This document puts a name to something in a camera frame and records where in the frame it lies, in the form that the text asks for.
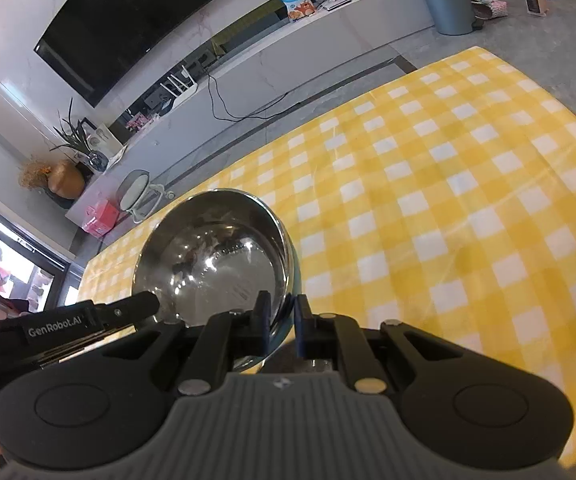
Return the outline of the pink plastic box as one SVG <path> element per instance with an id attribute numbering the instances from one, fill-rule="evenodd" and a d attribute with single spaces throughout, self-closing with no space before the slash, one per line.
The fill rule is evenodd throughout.
<path id="1" fill-rule="evenodd" d="M 119 209 L 110 200 L 100 200 L 94 206 L 89 206 L 84 214 L 82 230 L 96 238 L 102 238 L 110 232 L 117 223 Z"/>

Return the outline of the blue vase with plant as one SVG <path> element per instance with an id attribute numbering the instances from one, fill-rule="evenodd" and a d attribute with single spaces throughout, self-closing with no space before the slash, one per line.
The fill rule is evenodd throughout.
<path id="1" fill-rule="evenodd" d="M 109 159 L 101 151 L 94 150 L 88 142 L 88 136 L 85 126 L 91 126 L 92 123 L 86 118 L 79 119 L 76 122 L 72 119 L 73 99 L 70 99 L 66 117 L 59 116 L 59 126 L 53 127 L 54 131 L 61 138 L 61 144 L 53 148 L 70 148 L 84 156 L 88 166 L 97 172 L 104 172 L 108 168 Z"/>

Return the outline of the white wifi router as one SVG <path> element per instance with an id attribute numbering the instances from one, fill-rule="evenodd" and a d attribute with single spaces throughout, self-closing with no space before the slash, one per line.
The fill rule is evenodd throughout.
<path id="1" fill-rule="evenodd" d="M 160 82 L 160 87 L 171 96 L 171 107 L 174 108 L 197 92 L 198 82 L 189 73 L 187 67 L 181 64 L 166 75 L 166 78 Z"/>

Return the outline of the blue steel bowl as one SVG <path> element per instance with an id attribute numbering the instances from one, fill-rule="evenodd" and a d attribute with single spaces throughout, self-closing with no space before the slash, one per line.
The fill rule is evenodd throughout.
<path id="1" fill-rule="evenodd" d="M 234 372 L 261 363 L 285 341 L 300 286 L 285 226 L 259 197 L 233 188 L 202 192 L 174 206 L 148 236 L 132 278 L 134 294 L 158 298 L 155 321 L 185 326 L 187 348 L 212 315 L 250 311 L 259 292 L 269 292 L 267 354 L 236 360 Z"/>

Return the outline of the black wall television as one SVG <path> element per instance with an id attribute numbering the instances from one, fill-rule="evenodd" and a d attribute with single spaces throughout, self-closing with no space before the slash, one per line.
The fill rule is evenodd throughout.
<path id="1" fill-rule="evenodd" d="M 213 0 L 67 0 L 34 51 L 90 105 Z"/>

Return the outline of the white tv console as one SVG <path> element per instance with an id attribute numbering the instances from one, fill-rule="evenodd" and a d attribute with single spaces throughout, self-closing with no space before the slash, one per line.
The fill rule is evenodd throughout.
<path id="1" fill-rule="evenodd" d="M 87 208 L 113 198 L 133 170 L 157 177 L 227 129 L 230 115 L 251 115 L 328 70 L 432 24 L 426 0 L 351 0 L 271 32 L 134 136 L 122 158 L 87 185 L 67 218 L 82 224 Z"/>

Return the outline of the yellow white checkered tablecloth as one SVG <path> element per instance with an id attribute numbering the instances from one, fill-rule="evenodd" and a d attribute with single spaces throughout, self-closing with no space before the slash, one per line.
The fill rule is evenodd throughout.
<path id="1" fill-rule="evenodd" d="M 473 47 L 205 180 L 284 222 L 316 312 L 398 318 L 568 396 L 576 463 L 576 115 Z"/>

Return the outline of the brown round vase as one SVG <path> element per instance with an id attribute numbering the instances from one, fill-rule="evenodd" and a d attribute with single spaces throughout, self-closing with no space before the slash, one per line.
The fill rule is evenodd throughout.
<path id="1" fill-rule="evenodd" d="M 81 171 L 69 159 L 60 160 L 52 167 L 47 182 L 50 192 L 66 200 L 77 200 L 85 188 Z"/>

